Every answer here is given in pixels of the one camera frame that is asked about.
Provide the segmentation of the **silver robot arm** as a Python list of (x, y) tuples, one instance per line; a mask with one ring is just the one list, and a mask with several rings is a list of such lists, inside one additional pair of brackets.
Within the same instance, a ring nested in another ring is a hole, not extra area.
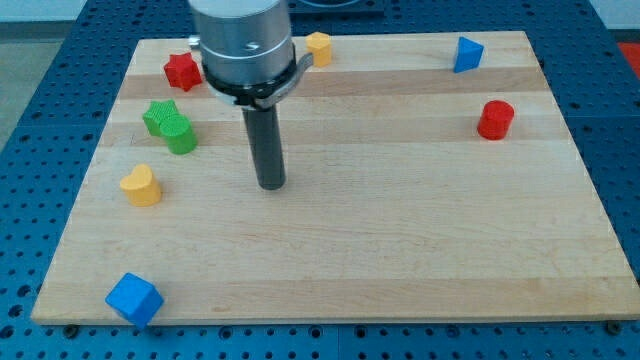
[(314, 56), (296, 55), (284, 0), (190, 0), (204, 75), (233, 105), (267, 110), (287, 97)]

